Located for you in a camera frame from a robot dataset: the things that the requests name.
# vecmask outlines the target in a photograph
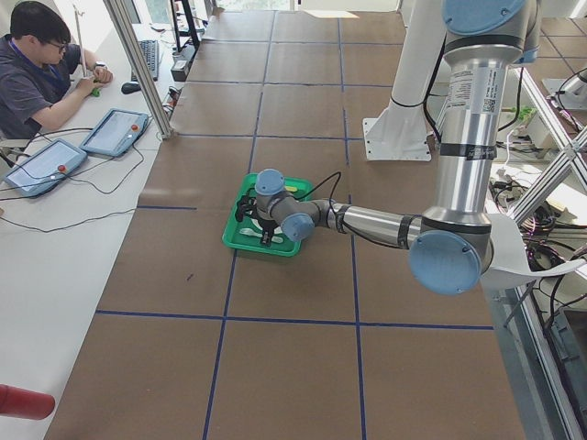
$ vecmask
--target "blue and white tablet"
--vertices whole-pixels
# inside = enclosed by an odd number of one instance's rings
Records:
[[[24,162],[15,165],[4,176],[4,181],[22,195],[35,197],[52,190],[66,179],[87,156],[85,151],[63,139],[57,139]]]
[[[88,153],[117,157],[127,151],[149,122],[149,115],[111,109],[80,145]]]

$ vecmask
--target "white desk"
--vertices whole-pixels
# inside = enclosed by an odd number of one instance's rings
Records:
[[[122,83],[129,81],[130,67],[114,30],[97,53],[116,78],[99,98],[88,97],[66,127],[93,127],[112,107],[148,112],[142,93],[120,92]],[[156,82],[161,97],[173,85],[171,64],[171,51],[166,50]],[[86,135],[64,138],[76,145]],[[64,181],[38,199],[0,202],[4,217],[51,229],[134,208],[160,142],[153,123],[136,144],[144,162],[110,195],[88,184]],[[45,144],[41,141],[30,149]],[[91,157],[79,171],[103,160]],[[78,178],[109,191],[139,160],[131,149]],[[14,190],[0,192],[2,198],[17,196]],[[50,234],[0,222],[0,383],[47,392],[59,401],[131,218],[132,214],[115,215]],[[42,439],[51,420],[52,416],[43,421],[0,416],[0,438]]]

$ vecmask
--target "red cylinder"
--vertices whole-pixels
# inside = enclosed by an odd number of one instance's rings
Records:
[[[41,420],[54,408],[55,399],[49,394],[0,384],[0,415]]]

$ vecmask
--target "label on robot arm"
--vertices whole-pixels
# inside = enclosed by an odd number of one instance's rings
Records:
[[[450,78],[447,111],[469,110],[475,115],[498,115],[505,69],[480,67],[460,71]]]

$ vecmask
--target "green tray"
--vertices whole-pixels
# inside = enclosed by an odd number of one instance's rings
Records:
[[[274,237],[278,240],[282,239],[282,243],[272,242],[270,247],[262,246],[260,243],[260,238],[257,236],[247,236],[239,232],[243,228],[249,228],[259,234],[261,233],[259,224],[256,222],[256,220],[245,217],[244,220],[239,223],[235,218],[237,202],[240,200],[240,198],[251,188],[252,190],[249,195],[253,197],[257,195],[254,189],[256,181],[256,173],[247,174],[243,179],[242,185],[240,185],[240,189],[238,190],[237,199],[235,200],[232,211],[230,212],[227,227],[225,227],[224,234],[222,234],[222,241],[229,248],[250,250],[252,252],[261,252],[263,254],[279,255],[281,257],[293,257],[300,251],[301,242],[293,242],[285,234],[280,233],[281,229],[275,230]],[[295,198],[303,197],[301,200],[310,199],[309,196],[305,196],[312,190],[312,183],[310,181],[296,179],[294,177],[286,177],[285,187]]]

